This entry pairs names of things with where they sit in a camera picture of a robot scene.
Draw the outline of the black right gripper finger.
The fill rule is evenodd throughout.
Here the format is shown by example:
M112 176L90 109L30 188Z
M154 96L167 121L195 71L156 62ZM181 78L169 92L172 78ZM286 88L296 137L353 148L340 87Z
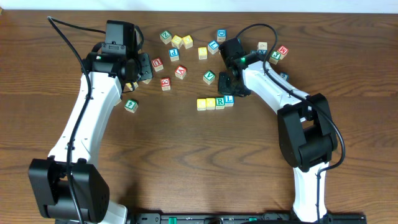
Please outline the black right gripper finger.
M233 94L233 88L231 87L231 79L226 72L219 73L218 93L220 95L232 95Z
M148 53L141 53L138 55L140 62L140 78L139 80L149 80L153 78L152 63Z

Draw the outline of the green R wooden block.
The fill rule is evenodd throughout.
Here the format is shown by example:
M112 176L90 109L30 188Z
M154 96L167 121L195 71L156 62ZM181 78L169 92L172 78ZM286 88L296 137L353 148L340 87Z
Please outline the green R wooden block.
M222 109L225 108L225 102L224 102L224 98L223 97L215 98L215 102L216 102L216 106L215 106L216 110L222 110Z

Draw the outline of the yellow O wooden block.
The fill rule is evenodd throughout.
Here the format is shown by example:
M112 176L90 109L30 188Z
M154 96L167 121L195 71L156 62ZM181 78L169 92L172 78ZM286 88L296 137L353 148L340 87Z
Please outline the yellow O wooden block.
M206 109L214 110L216 107L216 99L215 98L207 98L206 99Z

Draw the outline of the yellow C wooden block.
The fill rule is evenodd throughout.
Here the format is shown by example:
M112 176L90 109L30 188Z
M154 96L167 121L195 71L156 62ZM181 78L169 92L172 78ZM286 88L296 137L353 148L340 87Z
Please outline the yellow C wooden block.
M197 110L198 111L205 111L206 110L206 99L205 98L197 99Z

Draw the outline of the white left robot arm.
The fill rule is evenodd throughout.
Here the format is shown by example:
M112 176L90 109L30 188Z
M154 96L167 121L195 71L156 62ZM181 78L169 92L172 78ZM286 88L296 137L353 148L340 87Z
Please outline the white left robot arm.
M57 223L126 223L127 208L110 201L97 170L104 130L126 83L151 79L147 53L91 52L83 60L80 91L65 129L46 159L33 159L28 176L44 218Z

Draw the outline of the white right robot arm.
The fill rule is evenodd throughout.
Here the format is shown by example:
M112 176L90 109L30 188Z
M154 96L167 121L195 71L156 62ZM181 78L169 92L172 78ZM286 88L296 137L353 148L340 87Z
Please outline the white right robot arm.
M301 222L321 222L326 216L325 174L332 168L332 152L343 144L327 99L292 86L259 53L242 51L221 57L227 72L219 75L219 93L244 97L254 92L273 109L279 147L294 172L294 215Z

